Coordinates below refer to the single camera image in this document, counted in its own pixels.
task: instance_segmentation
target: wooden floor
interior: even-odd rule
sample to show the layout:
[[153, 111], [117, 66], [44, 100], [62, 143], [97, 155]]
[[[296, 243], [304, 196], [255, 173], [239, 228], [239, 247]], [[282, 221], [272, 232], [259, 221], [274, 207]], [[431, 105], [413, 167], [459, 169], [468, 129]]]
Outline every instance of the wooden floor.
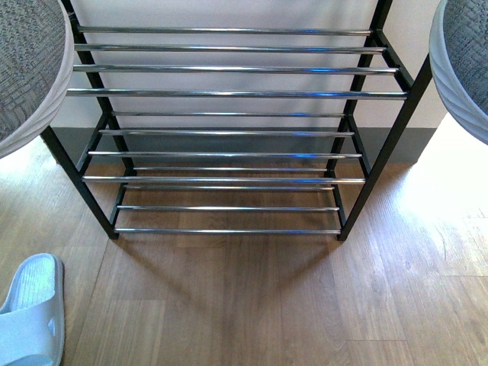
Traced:
[[[487, 365], [487, 158], [444, 122], [417, 164], [387, 167], [345, 242], [113, 242], [35, 140], [0, 161], [0, 299], [29, 255], [62, 258], [65, 365]], [[188, 218], [163, 217], [221, 224]]]

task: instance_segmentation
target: rack shelf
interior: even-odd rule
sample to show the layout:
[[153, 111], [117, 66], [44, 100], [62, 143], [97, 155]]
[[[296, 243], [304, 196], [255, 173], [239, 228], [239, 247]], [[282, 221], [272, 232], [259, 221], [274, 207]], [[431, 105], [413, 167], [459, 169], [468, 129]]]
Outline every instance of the rack shelf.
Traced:
[[[63, 166], [73, 184], [83, 196], [100, 224], [111, 238], [119, 234], [130, 233], [162, 233], [162, 234], [270, 234], [270, 235], [337, 235], [339, 240], [345, 240], [352, 226], [358, 218], [362, 207], [368, 199], [378, 177], [388, 158], [397, 144], [403, 130], [408, 124], [417, 104], [420, 101], [431, 79], [429, 57], [414, 81], [406, 71], [398, 55], [382, 31], [392, 0], [379, 0], [367, 30], [327, 30], [327, 29], [265, 29], [265, 28], [221, 28], [221, 27], [92, 27], [83, 26], [76, 17], [69, 0], [63, 0], [70, 15], [75, 50], [79, 54], [81, 64], [74, 65], [75, 72], [83, 72], [91, 83], [91, 88], [71, 88], [70, 97], [97, 98], [102, 115], [96, 128], [87, 142], [85, 151], [77, 165], [68, 157], [63, 145], [53, 130], [48, 127], [42, 137], [57, 161]], [[288, 45], [238, 45], [221, 46], [213, 44], [122, 44], [122, 43], [88, 43], [85, 34], [219, 34], [232, 37], [246, 35], [253, 37], [363, 37], [362, 47], [315, 47]], [[166, 62], [161, 64], [145, 63], [96, 63], [94, 53], [155, 53], [168, 54], [235, 54], [248, 53], [259, 57], [265, 53], [306, 55], [356, 55], [355, 64], [344, 67], [310, 67], [309, 65], [281, 66], [263, 61], [261, 65], [206, 65], [196, 64], [190, 59], [189, 65], [175, 65]], [[371, 67], [373, 56], [381, 56], [385, 67]], [[101, 75], [120, 73], [155, 73], [155, 74], [186, 74], [186, 75], [312, 75], [317, 78], [328, 75], [349, 75], [352, 83], [348, 90], [295, 90], [295, 89], [265, 89], [251, 90], [221, 88], [119, 88], [107, 87]], [[364, 91], [363, 85], [367, 77], [390, 77], [396, 80], [399, 91]], [[188, 99], [188, 104], [194, 100], [270, 100], [270, 99], [299, 99], [299, 100], [343, 100], [343, 111], [205, 111], [199, 105], [192, 111], [160, 110], [160, 111], [131, 111], [114, 110], [112, 98], [162, 98]], [[367, 152], [361, 141], [357, 124], [354, 119], [356, 104], [360, 100], [399, 101], [403, 106], [396, 116], [395, 123], [384, 143], [380, 155], [371, 167]], [[239, 129], [226, 128], [168, 128], [168, 127], [138, 127], [120, 128], [118, 117], [172, 117], [192, 118], [202, 117], [259, 119], [291, 119], [291, 118], [337, 118], [340, 119], [335, 131], [313, 129], [309, 127], [287, 128], [255, 128]], [[129, 148], [127, 139], [148, 138], [191, 138], [195, 141], [212, 138], [233, 139], [235, 148], [221, 151], [187, 151], [185, 149], [133, 150]], [[301, 146], [307, 146], [306, 151], [267, 151], [262, 149], [267, 139], [297, 139]], [[117, 149], [115, 151], [98, 150], [102, 139], [113, 139]], [[355, 148], [354, 153], [343, 153], [342, 145], [345, 140], [351, 140]], [[329, 152], [322, 151], [326, 144], [331, 146]], [[122, 175], [98, 176], [87, 175], [93, 159], [116, 158], [124, 164]], [[340, 160], [353, 160], [361, 165], [363, 176], [360, 178], [342, 178], [336, 176], [336, 164]], [[88, 184], [107, 183], [118, 185], [118, 194], [110, 217], [107, 217], [97, 200], [89, 190]], [[345, 212], [342, 204], [342, 185], [360, 185], [355, 204], [349, 213]], [[135, 204], [132, 192], [158, 191], [172, 194], [173, 191], [206, 192], [276, 192], [287, 194], [283, 206], [242, 206], [206, 205], [206, 204]], [[315, 194], [317, 206], [300, 206], [294, 204], [301, 194]], [[318, 221], [318, 228], [278, 229], [278, 228], [162, 228], [162, 227], [120, 227], [117, 220], [121, 214], [154, 214], [161, 212], [180, 213], [215, 213], [227, 214], [293, 214], [293, 215], [328, 215], [328, 219]]]

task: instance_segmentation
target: light blue slipper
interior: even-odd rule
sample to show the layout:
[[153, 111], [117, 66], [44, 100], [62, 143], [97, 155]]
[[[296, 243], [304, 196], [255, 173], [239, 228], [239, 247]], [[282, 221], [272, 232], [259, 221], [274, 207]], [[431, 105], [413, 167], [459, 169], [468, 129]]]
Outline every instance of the light blue slipper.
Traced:
[[0, 309], [0, 365], [59, 365], [63, 345], [63, 263], [33, 255], [18, 268]]

